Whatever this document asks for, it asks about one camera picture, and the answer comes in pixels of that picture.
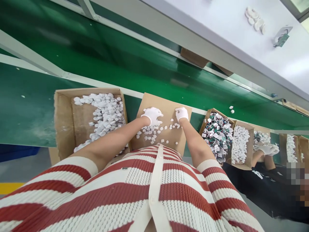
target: worker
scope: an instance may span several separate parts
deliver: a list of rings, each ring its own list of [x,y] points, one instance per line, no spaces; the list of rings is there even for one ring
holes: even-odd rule
[[[159,109],[146,109],[5,196],[0,231],[263,231],[184,107],[176,117],[193,166],[159,144],[105,168],[158,117]]]
[[[305,179],[304,169],[297,168],[296,163],[275,164],[273,157],[278,152],[276,145],[261,145],[253,154],[251,171],[227,163],[223,169],[237,190],[269,216],[309,224],[309,210],[300,197],[308,195],[304,191],[308,185],[300,181]]]

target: knit sweater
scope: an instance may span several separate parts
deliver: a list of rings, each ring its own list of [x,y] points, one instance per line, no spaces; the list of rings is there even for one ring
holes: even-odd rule
[[[197,169],[161,145],[98,173],[70,157],[0,200],[0,231],[263,231],[216,160]]]

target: blue bin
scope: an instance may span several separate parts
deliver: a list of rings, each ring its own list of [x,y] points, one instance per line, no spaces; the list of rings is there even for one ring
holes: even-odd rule
[[[40,147],[0,144],[0,162],[36,155]]]

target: gloved hand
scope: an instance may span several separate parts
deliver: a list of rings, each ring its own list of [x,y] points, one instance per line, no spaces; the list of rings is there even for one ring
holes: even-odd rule
[[[275,154],[278,154],[279,147],[277,145],[272,144],[272,148],[270,149],[271,153],[268,154],[269,156],[274,156]]]
[[[188,111],[186,108],[181,107],[181,108],[176,108],[176,118],[177,121],[179,122],[179,119],[181,118],[186,118],[189,121],[189,116],[188,116]]]
[[[163,117],[163,114],[161,113],[161,111],[155,107],[151,107],[148,109],[144,109],[144,114],[141,116],[146,116],[150,119],[150,124],[149,126],[156,126],[156,125],[160,125],[162,123],[162,121],[159,121],[157,119],[157,117]]]
[[[264,155],[269,155],[272,153],[272,149],[273,146],[272,145],[261,145],[258,147],[258,150],[261,150],[262,152],[264,152]]]

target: pile of white parts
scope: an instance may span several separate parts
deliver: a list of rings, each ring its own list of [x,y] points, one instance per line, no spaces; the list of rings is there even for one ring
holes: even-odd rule
[[[96,123],[89,122],[90,126],[95,127],[94,133],[90,134],[89,140],[76,147],[74,152],[77,152],[89,143],[126,124],[121,97],[114,98],[114,95],[111,93],[92,93],[89,96],[83,95],[83,98],[75,97],[74,103],[75,105],[91,104],[97,107],[93,112],[93,120],[96,121]]]
[[[259,146],[261,145],[269,145],[270,144],[270,136],[268,133],[262,133],[261,131],[254,131],[254,144],[253,150],[257,151]]]
[[[242,126],[235,126],[232,146],[232,164],[245,163],[249,131]]]
[[[294,142],[294,136],[288,134],[286,138],[286,154],[287,154],[287,161],[289,163],[297,163],[297,158],[294,155],[295,148],[296,146]]]
[[[171,130],[171,129],[173,129],[173,128],[179,129],[179,128],[180,128],[180,125],[179,125],[178,123],[174,123],[173,125],[170,124],[169,129]],[[136,138],[139,139],[140,136],[141,136],[141,134],[144,133],[144,135],[145,135],[144,139],[145,139],[146,141],[147,141],[147,140],[150,140],[150,143],[151,143],[151,144],[154,144],[155,141],[156,141],[156,138],[157,138],[157,134],[160,134],[161,131],[163,131],[163,130],[167,130],[167,126],[164,126],[164,127],[163,127],[163,126],[160,126],[160,124],[155,125],[155,126],[145,126],[145,127],[142,128],[142,131],[139,131],[139,132],[137,133]],[[161,139],[160,142],[161,142],[161,143],[164,143],[164,142],[165,142],[166,144],[169,143],[168,140],[164,141],[164,139]]]
[[[251,9],[251,7],[247,7],[245,11],[245,16],[248,19],[248,23],[252,26],[256,31],[261,31],[262,34],[265,34],[265,24],[264,20],[260,18],[260,15],[258,12],[256,12],[254,9]]]

